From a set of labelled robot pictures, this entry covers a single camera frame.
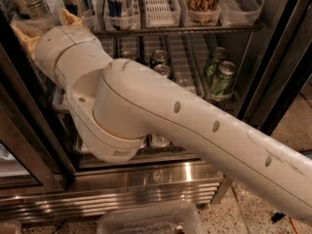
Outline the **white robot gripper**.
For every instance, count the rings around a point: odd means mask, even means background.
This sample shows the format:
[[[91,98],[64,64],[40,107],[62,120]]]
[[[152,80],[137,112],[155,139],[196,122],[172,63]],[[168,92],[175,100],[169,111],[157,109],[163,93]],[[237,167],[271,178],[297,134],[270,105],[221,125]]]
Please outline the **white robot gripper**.
[[[81,19],[63,7],[58,8],[62,26],[56,26],[44,33],[41,29],[19,20],[12,20],[10,26],[27,53],[35,59],[40,70],[53,82],[57,81],[55,69],[63,52],[74,45],[92,42],[101,46],[94,33],[83,25]]]

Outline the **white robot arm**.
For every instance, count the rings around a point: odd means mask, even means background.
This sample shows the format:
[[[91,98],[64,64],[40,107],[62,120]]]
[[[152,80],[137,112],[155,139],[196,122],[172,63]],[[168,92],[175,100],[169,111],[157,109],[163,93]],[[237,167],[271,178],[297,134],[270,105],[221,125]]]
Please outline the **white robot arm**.
[[[283,214],[312,225],[312,161],[145,65],[112,58],[76,19],[48,31],[10,27],[65,92],[74,125],[100,160],[132,159],[149,134],[191,150]]]

